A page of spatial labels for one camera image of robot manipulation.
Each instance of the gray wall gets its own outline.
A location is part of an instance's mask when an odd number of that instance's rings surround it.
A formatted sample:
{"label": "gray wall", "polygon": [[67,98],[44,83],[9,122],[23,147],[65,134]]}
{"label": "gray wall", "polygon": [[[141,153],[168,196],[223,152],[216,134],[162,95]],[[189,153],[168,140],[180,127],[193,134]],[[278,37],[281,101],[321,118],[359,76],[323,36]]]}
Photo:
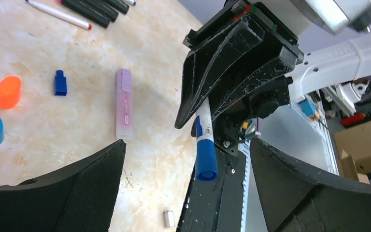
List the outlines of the gray wall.
{"label": "gray wall", "polygon": [[[223,8],[225,0],[179,0],[201,23],[207,22]],[[310,27],[299,39],[300,49],[307,53],[328,46],[339,44],[359,36],[346,29],[339,35],[332,36],[317,26]]]}

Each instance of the tabletop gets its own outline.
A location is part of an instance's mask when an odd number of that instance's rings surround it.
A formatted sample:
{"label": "tabletop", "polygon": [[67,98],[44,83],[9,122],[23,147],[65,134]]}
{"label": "tabletop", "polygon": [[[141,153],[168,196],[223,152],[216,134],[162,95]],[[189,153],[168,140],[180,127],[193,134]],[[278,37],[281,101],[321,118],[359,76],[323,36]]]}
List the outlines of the tabletop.
{"label": "tabletop", "polygon": [[[55,0],[39,2],[76,15]],[[0,185],[54,171],[116,141],[114,74],[126,68],[133,75],[134,136],[126,141],[110,231],[162,231],[164,210],[177,220],[196,155],[191,122],[174,128],[188,52],[182,41],[200,26],[177,0],[138,0],[107,29],[94,24],[90,31],[24,1],[0,0],[0,81],[22,80],[18,105],[0,109]],[[67,78],[66,97],[54,96],[56,70]]]}

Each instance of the orange cap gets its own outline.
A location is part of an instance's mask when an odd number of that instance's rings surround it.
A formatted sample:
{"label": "orange cap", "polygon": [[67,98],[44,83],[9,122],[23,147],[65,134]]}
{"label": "orange cap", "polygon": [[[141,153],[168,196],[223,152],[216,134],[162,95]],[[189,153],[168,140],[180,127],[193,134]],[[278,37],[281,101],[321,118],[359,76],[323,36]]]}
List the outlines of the orange cap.
{"label": "orange cap", "polygon": [[14,107],[20,99],[22,82],[17,76],[5,77],[0,82],[0,108],[9,110]]}

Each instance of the red-tipped white pen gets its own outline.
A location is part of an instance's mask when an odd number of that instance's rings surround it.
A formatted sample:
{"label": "red-tipped white pen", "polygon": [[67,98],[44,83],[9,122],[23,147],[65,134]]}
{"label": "red-tipped white pen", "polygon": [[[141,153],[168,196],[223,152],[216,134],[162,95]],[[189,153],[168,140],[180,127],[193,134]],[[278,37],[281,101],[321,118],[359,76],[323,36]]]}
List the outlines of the red-tipped white pen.
{"label": "red-tipped white pen", "polygon": [[60,19],[63,19],[65,20],[66,22],[69,22],[69,23],[72,23],[76,26],[79,26],[81,28],[84,28],[86,30],[90,30],[92,29],[92,25],[88,22],[85,22],[81,19],[78,19],[78,18],[75,18],[73,16],[70,16],[66,13],[63,13],[62,11],[58,11],[56,9],[53,9],[52,7],[49,7],[49,6],[46,6],[42,3],[39,3],[39,2],[35,2],[35,1],[31,1],[31,0],[25,0],[27,3],[29,3],[30,5],[34,6],[35,8],[43,11],[43,12],[46,12],[50,15],[53,15],[55,17],[58,17]]}

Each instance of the cardboard box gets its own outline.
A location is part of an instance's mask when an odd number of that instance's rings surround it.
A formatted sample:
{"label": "cardboard box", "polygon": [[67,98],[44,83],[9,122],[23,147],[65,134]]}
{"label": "cardboard box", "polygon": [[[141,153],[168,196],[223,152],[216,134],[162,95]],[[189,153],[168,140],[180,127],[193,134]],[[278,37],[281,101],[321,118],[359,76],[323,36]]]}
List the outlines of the cardboard box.
{"label": "cardboard box", "polygon": [[336,162],[340,176],[357,180],[365,184],[370,184],[366,174],[357,173],[352,156],[349,156],[345,151],[342,151],[341,156],[342,159],[339,159]]}
{"label": "cardboard box", "polygon": [[333,137],[338,152],[352,156],[358,173],[371,173],[371,121],[335,133]]}

